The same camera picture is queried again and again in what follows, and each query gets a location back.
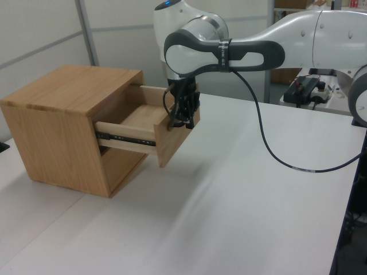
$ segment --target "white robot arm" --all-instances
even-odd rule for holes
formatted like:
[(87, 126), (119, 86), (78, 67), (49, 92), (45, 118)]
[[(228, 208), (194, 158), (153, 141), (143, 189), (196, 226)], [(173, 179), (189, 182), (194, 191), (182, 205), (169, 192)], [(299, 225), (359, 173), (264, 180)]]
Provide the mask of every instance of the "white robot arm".
[(176, 85), (172, 94), (178, 107), (173, 116), (193, 127), (198, 107), (194, 77), (200, 73), (307, 67), (336, 69), (350, 76), (349, 108), (367, 127), (366, 24), (364, 13), (304, 11), (236, 40), (228, 38), (219, 16), (194, 9), (184, 0), (164, 2), (154, 11), (154, 30), (169, 84)]

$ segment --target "table surface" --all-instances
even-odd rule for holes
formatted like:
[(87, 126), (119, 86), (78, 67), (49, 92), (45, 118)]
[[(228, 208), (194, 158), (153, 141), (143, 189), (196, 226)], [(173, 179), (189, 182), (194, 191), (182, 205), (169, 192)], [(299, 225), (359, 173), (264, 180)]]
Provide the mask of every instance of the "table surface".
[[(260, 108), (285, 162), (323, 169), (361, 151), (349, 116)], [(0, 274), (329, 274), (357, 168), (289, 169), (253, 102), (209, 95), (166, 168), (149, 156), (112, 199), (32, 182), (8, 143)]]
[[(309, 69), (307, 68), (303, 68), (297, 76), (319, 77), (318, 74), (312, 74), (309, 76)], [(340, 115), (351, 116), (352, 114), (350, 113), (348, 106), (348, 97), (345, 95), (342, 89), (340, 89), (337, 77), (320, 75), (320, 81), (326, 83), (326, 88), (327, 86), (330, 86), (331, 88), (334, 88), (334, 90), (331, 92), (327, 103), (317, 104), (315, 111), (338, 113)], [(280, 98), (279, 105), (296, 107), (296, 104), (284, 102), (284, 96)], [(310, 102), (307, 105), (301, 105), (301, 108), (312, 110), (313, 106), (314, 102)]]

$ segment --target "wooden cabinet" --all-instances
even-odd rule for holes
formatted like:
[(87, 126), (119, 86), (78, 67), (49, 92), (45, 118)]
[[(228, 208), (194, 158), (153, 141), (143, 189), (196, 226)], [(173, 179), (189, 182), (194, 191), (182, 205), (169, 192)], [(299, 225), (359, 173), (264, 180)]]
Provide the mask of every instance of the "wooden cabinet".
[(311, 4), (315, 2), (314, 0), (275, 0), (274, 7), (284, 8), (284, 9), (306, 9)]
[(143, 84), (139, 70), (64, 65), (2, 99), (30, 178), (112, 197), (148, 154), (164, 167), (190, 130), (170, 129), (165, 89)]

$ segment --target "cabinet side panel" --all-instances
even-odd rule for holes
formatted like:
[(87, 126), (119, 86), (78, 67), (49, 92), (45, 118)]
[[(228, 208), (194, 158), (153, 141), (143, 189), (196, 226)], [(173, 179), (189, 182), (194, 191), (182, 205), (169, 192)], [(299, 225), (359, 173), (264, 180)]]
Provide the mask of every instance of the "cabinet side panel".
[(4, 105), (2, 110), (32, 180), (110, 195), (87, 117)]

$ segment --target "black cable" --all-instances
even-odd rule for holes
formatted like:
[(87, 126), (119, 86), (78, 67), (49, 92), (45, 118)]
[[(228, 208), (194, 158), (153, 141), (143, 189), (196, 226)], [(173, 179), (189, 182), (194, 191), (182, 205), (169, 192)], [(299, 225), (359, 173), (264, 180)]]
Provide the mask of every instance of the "black cable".
[(170, 86), (165, 90), (165, 93), (163, 94), (163, 107), (165, 108), (165, 110), (166, 110), (167, 114), (169, 115), (169, 117), (171, 117), (171, 113), (170, 113), (170, 111), (168, 110), (167, 105), (166, 105), (166, 94), (168, 94), (168, 92), (169, 92), (170, 90), (172, 90), (173, 86), (174, 86), (174, 84), (172, 83), (172, 84), (171, 84), (171, 85), (170, 85)]
[(345, 212), (345, 214), (347, 214), (347, 215), (350, 217), (350, 219), (351, 219), (352, 221), (354, 221), (354, 215), (353, 215), (353, 213), (352, 213), (350, 210), (347, 210), (347, 211)]
[(353, 222), (358, 222), (358, 219), (362, 216), (362, 213), (358, 215), (357, 218), (353, 219)]
[(167, 109), (167, 106), (166, 106), (166, 94), (168, 93), (168, 91), (170, 91), (171, 89), (168, 87), (166, 90), (165, 90), (165, 93), (163, 94), (163, 106), (165, 106), (165, 110), (167, 112), (167, 114), (169, 115), (169, 117), (171, 118), (171, 123), (172, 123), (172, 126), (174, 127), (182, 127), (185, 125), (185, 123), (183, 121), (179, 122), (179, 123), (173, 123), (174, 121), (174, 118), (175, 118), (175, 114), (177, 112), (177, 107), (178, 107), (178, 102), (179, 102), (179, 99), (181, 98), (181, 95), (182, 95), (182, 92), (184, 91), (184, 88), (186, 87), (186, 85), (188, 84), (189, 80), (191, 77), (195, 77), (195, 76), (198, 76), (199, 74), (202, 74), (202, 73), (205, 73), (206, 71), (205, 70), (202, 70), (202, 68), (198, 68), (196, 70), (194, 70), (193, 72), (191, 72), (190, 75), (188, 75), (185, 80), (183, 81), (182, 85), (180, 86), (177, 94), (176, 94), (176, 97), (175, 97), (175, 103), (174, 103), (174, 107), (172, 109), (172, 112), (170, 112), (168, 109)]
[(315, 104), (314, 104), (314, 106), (312, 107), (312, 111), (314, 111), (315, 110), (315, 107), (316, 107), (316, 105), (318, 104), (318, 102), (317, 102), (317, 100), (315, 101)]
[(260, 106), (259, 106), (259, 102), (257, 100), (257, 97), (253, 91), (253, 89), (251, 88), (250, 84), (247, 82), (246, 79), (243, 78), (242, 75), (240, 75), (236, 70), (234, 70), (233, 68), (231, 68), (231, 72), (233, 72), (236, 76), (238, 76), (242, 82), (247, 86), (247, 88), (249, 89), (252, 97), (253, 97), (253, 100), (255, 101), (255, 105), (256, 105), (256, 110), (257, 110), (257, 116), (259, 117), (259, 124), (260, 124), (260, 132), (261, 132), (261, 136), (263, 138), (263, 142), (266, 146), (266, 149), (269, 151), (270, 155), (276, 159), (279, 163), (281, 163), (282, 165), (284, 166), (287, 166), (291, 169), (294, 169), (294, 170), (297, 170), (297, 171), (302, 171), (302, 172), (309, 172), (309, 173), (325, 173), (325, 172), (331, 172), (331, 171), (335, 171), (335, 170), (338, 170), (338, 169), (341, 169), (343, 167), (346, 167), (348, 166), (350, 163), (354, 162), (355, 160), (367, 155), (367, 150), (361, 152), (359, 155), (355, 156), (353, 159), (349, 160), (348, 162), (342, 164), (342, 165), (339, 165), (337, 167), (333, 167), (333, 168), (329, 168), (329, 169), (324, 169), (324, 170), (309, 170), (309, 169), (304, 169), (304, 168), (299, 168), (299, 167), (295, 167), (295, 166), (292, 166), (284, 161), (282, 161), (281, 159), (279, 159), (270, 149), (267, 141), (266, 141), (266, 138), (265, 138), (265, 134), (264, 134), (264, 129), (263, 129), (263, 122), (262, 122), (262, 119), (261, 119), (261, 113), (260, 113)]
[(364, 225), (354, 225), (355, 227), (359, 227), (359, 228), (363, 228), (367, 226), (367, 223), (365, 223)]
[(335, 257), (335, 275), (338, 275), (338, 257), (336, 253), (334, 257)]

